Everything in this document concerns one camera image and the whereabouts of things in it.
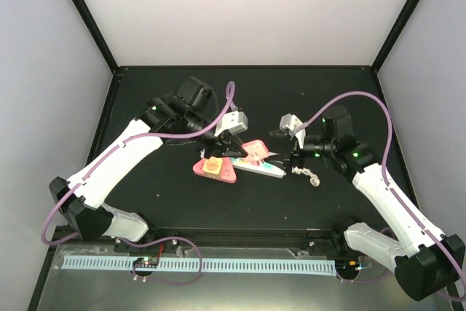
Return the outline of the pink square plug adapter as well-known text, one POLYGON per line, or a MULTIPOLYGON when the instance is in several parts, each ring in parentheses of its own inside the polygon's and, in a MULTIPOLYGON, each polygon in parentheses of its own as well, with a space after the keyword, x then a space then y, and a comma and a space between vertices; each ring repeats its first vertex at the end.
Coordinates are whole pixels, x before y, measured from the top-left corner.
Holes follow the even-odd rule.
POLYGON ((268 148, 259 139, 244 143, 242 148, 247 152, 247 155, 243 158, 246 162, 262 161, 269 156, 268 148))

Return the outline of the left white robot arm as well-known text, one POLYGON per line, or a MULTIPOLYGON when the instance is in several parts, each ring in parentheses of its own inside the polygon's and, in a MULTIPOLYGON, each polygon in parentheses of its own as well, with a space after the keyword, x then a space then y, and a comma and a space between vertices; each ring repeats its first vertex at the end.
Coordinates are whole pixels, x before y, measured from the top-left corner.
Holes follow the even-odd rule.
POLYGON ((106 204, 114 187, 144 158, 169 141, 202 144, 206 159, 241 158, 248 153, 239 133, 248 128, 245 114, 234 106, 235 83, 226 86, 226 103, 215 119, 203 114, 214 89, 189 77, 176 92, 147 101, 123 132, 90 164, 67 179, 56 177, 49 185, 55 207, 42 227, 41 239, 56 213, 74 230, 67 240, 85 242, 105 237, 129 240, 140 252, 150 251, 156 234, 141 215, 106 204))

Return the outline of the white power strip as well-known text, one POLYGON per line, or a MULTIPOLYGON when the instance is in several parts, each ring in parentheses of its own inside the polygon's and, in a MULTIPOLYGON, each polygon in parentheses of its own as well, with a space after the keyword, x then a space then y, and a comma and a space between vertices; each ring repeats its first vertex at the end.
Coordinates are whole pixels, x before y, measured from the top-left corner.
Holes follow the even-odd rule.
POLYGON ((268 162, 246 162, 243 158, 230 159, 233 168, 273 178, 283 178, 286 172, 268 162))

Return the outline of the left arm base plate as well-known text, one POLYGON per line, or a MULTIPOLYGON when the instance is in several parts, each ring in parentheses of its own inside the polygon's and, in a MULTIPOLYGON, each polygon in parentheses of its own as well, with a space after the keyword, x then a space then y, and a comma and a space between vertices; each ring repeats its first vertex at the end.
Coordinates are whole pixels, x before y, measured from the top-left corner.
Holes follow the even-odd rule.
POLYGON ((114 243, 114 252, 130 255, 171 253, 181 244, 181 239, 178 236, 168 236, 166 233, 177 234, 176 231, 149 229, 139 241, 132 242, 118 237, 114 243))

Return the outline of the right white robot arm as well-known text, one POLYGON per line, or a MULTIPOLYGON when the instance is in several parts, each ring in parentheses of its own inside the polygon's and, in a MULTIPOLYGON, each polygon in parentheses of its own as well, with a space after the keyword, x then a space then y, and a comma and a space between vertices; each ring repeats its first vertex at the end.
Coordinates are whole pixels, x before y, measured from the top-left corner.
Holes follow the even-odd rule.
POLYGON ((349 220, 336 225, 332 249, 347 255, 359 251, 391 271, 403 291, 413 300, 439 292, 459 279, 465 243, 458 235, 446 235, 434 225, 394 182, 371 148, 355 137, 352 119, 342 106, 332 106, 321 116, 320 135, 307 135, 294 114, 282 116, 273 137, 295 143, 283 162, 300 168, 307 158, 328 160, 375 207, 394 237, 365 222, 349 220))

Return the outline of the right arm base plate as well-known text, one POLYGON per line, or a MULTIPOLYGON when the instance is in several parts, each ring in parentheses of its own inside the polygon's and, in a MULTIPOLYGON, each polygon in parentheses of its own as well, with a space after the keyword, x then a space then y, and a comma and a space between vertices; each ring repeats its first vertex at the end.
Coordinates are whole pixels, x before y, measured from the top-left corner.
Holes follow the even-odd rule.
POLYGON ((343 234, 335 229, 311 230, 307 240, 307 247, 314 255, 344 256, 349 251, 343 234))

